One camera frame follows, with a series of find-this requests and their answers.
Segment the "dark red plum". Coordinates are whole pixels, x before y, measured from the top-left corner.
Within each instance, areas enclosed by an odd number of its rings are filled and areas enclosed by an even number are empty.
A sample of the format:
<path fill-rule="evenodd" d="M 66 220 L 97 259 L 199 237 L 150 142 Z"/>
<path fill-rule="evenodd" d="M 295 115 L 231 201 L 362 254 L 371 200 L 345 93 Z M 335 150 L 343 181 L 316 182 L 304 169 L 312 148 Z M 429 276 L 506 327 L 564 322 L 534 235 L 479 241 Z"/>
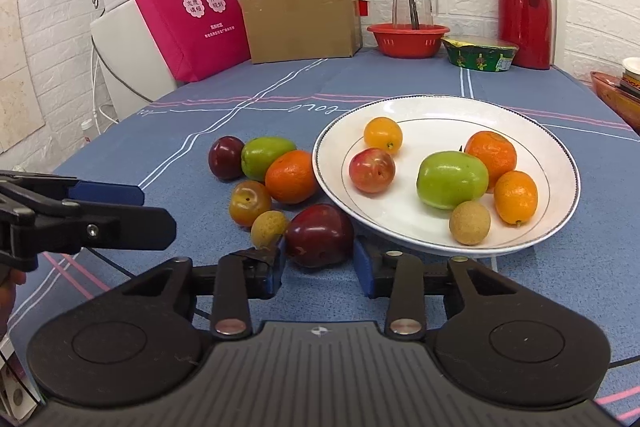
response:
<path fill-rule="evenodd" d="M 241 178 L 241 165 L 244 142 L 235 136 L 222 136 L 209 150 L 208 165 L 210 171 L 220 181 L 228 182 Z"/>

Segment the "tan longan fruit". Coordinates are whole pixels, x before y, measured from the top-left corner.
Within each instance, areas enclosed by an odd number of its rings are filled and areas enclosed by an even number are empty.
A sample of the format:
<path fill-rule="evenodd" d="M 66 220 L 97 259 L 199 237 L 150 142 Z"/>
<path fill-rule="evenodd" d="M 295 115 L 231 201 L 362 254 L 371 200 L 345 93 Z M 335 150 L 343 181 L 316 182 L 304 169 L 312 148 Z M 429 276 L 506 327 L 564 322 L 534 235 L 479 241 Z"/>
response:
<path fill-rule="evenodd" d="M 288 228 L 288 217 L 278 210 L 269 210 L 259 215 L 250 228 L 250 241 L 256 248 L 271 245 Z"/>

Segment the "large green apple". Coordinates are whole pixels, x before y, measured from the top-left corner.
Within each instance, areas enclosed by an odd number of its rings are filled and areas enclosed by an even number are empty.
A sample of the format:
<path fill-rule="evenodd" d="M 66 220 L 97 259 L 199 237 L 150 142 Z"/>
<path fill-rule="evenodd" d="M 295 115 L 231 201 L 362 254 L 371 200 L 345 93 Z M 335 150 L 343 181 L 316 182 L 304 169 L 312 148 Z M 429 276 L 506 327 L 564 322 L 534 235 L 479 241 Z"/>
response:
<path fill-rule="evenodd" d="M 427 206 L 453 210 L 462 202 L 481 198 L 488 184 L 488 170 L 478 158 L 458 150 L 442 150 L 422 160 L 416 193 Z"/>

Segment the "dark red apple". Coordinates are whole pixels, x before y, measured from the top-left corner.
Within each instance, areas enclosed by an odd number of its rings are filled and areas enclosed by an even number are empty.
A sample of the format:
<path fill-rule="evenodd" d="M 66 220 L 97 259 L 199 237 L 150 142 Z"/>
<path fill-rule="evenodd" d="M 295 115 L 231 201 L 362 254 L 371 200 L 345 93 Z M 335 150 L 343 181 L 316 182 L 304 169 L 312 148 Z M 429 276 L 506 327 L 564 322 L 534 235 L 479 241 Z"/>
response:
<path fill-rule="evenodd" d="M 284 254 L 296 265 L 321 269 L 352 257 L 355 232 L 340 208 L 312 205 L 297 213 L 284 234 Z"/>

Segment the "blue striped tablecloth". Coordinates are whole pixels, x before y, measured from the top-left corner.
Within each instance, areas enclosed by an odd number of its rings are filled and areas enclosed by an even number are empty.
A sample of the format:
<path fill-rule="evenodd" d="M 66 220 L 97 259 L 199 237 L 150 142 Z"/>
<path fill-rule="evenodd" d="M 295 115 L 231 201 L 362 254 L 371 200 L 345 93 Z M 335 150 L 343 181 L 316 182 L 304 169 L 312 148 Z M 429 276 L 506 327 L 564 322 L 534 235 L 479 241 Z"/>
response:
<path fill-rule="evenodd" d="M 570 150 L 582 196 L 570 223 L 538 246 L 500 257 L 498 270 L 599 324 L 614 365 L 605 406 L 639 415 L 639 139 L 592 91 L 556 69 L 473 72 L 444 58 L 244 63 L 178 89 L 82 148 L 61 172 L 141 185 L 177 220 L 171 254 L 211 262 L 244 245 L 227 213 L 228 186 L 209 172 L 218 136 L 282 134 L 299 147 L 349 109 L 393 95 L 440 94 L 495 103 L 533 118 Z"/>

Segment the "white appliance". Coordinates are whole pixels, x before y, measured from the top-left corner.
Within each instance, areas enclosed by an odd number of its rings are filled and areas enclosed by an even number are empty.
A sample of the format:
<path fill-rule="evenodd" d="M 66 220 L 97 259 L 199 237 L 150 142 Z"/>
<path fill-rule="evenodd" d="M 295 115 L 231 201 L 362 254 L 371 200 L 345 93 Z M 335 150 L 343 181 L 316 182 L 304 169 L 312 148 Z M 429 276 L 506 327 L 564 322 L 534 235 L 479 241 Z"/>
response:
<path fill-rule="evenodd" d="M 134 0 L 92 0 L 99 17 L 90 25 L 96 64 L 115 119 L 122 121 L 174 91 L 177 83 Z"/>

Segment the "small orange kumquat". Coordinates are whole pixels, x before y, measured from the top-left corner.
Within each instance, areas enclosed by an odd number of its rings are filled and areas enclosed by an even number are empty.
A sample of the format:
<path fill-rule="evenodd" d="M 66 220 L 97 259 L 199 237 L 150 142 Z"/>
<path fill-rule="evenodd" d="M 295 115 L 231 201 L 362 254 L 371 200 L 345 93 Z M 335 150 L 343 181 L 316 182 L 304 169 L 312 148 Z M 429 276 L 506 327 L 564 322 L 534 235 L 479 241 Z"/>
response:
<path fill-rule="evenodd" d="M 494 187 L 494 204 L 498 216 L 507 225 L 525 225 L 537 210 L 537 185 L 523 171 L 506 172 Z"/>

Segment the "small green apple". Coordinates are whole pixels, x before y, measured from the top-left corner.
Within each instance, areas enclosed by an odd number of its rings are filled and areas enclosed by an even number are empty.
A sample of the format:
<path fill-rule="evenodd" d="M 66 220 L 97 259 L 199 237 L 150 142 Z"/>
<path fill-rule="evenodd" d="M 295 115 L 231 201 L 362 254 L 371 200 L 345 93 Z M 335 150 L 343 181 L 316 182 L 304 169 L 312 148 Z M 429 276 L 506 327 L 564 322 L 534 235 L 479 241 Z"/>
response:
<path fill-rule="evenodd" d="M 291 140 L 280 136 L 260 136 L 247 142 L 241 153 L 241 168 L 248 179 L 262 182 L 273 161 L 296 150 Z"/>

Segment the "orange tangerine with stem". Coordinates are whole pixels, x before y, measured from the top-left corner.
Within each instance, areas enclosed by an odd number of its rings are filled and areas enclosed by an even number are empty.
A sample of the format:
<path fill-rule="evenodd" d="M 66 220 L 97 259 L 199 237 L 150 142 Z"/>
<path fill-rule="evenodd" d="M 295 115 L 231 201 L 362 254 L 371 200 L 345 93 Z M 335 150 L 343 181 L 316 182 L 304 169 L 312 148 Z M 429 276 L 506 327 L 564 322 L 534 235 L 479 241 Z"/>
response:
<path fill-rule="evenodd" d="M 478 158 L 487 168 L 489 184 L 487 191 L 494 191 L 500 176 L 516 168 L 518 155 L 512 143 L 502 134 L 492 131 L 476 132 L 466 142 L 465 153 Z"/>

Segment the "large orange tangerine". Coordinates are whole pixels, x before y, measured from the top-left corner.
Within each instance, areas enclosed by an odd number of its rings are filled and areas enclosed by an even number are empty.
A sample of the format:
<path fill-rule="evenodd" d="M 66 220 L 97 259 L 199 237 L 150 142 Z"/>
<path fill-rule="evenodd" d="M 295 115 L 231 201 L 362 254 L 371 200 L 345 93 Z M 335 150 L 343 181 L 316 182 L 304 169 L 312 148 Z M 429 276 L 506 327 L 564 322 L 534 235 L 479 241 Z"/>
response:
<path fill-rule="evenodd" d="M 318 183 L 311 153 L 291 150 L 273 161 L 265 174 L 265 187 L 273 199 L 286 205 L 300 204 L 314 196 Z"/>

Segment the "yellow orange kumquat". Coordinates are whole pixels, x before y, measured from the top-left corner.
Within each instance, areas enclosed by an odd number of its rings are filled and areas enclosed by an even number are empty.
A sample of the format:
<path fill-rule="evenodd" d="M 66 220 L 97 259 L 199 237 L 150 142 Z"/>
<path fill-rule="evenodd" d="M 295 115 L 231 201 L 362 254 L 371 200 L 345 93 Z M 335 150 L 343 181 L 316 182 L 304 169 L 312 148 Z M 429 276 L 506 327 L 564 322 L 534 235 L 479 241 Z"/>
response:
<path fill-rule="evenodd" d="M 402 131 L 396 121 L 387 117 L 376 117 L 367 123 L 363 131 L 363 140 L 367 147 L 385 150 L 390 155 L 399 152 L 402 139 Z"/>

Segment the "wooden brown tray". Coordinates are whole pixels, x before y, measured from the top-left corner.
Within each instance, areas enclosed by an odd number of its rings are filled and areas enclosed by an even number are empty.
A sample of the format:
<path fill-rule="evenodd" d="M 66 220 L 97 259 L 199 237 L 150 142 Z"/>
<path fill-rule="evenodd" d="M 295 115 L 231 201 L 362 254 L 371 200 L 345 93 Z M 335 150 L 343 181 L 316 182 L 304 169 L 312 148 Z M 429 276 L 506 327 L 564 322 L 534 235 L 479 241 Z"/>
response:
<path fill-rule="evenodd" d="M 623 119 L 634 132 L 639 133 L 640 104 L 638 96 L 620 87 L 620 78 L 605 72 L 590 72 L 592 90 L 610 109 Z"/>

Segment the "brown cardboard box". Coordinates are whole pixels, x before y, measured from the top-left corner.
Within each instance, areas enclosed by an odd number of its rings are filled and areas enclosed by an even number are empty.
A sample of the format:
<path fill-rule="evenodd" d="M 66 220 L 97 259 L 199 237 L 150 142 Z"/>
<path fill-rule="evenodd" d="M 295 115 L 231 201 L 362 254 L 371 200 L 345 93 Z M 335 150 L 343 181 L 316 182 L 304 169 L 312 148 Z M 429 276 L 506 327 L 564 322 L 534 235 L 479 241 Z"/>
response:
<path fill-rule="evenodd" d="M 351 57 L 362 46 L 359 0 L 240 0 L 254 64 Z"/>

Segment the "green patterned foil bowl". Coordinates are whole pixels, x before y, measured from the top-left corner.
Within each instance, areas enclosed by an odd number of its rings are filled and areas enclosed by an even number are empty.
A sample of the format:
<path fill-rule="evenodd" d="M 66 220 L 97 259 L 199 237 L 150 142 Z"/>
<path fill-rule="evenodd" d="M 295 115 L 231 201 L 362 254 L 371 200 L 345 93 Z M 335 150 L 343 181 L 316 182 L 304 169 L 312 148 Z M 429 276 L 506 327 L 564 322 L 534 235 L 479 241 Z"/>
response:
<path fill-rule="evenodd" d="M 446 35 L 442 44 L 451 64 L 480 72 L 506 72 L 518 53 L 516 44 L 484 37 Z"/>

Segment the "red plastic basket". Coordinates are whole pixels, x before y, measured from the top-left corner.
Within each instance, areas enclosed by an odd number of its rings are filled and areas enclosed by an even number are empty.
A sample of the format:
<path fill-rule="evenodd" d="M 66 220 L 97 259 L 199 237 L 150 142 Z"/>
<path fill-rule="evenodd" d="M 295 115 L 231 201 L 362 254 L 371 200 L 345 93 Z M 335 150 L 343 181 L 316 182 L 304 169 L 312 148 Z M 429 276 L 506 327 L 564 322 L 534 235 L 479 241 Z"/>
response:
<path fill-rule="evenodd" d="M 378 50 L 395 58 L 431 58 L 442 45 L 442 37 L 450 31 L 446 26 L 421 25 L 418 29 L 410 26 L 375 24 L 367 28 L 378 44 Z"/>

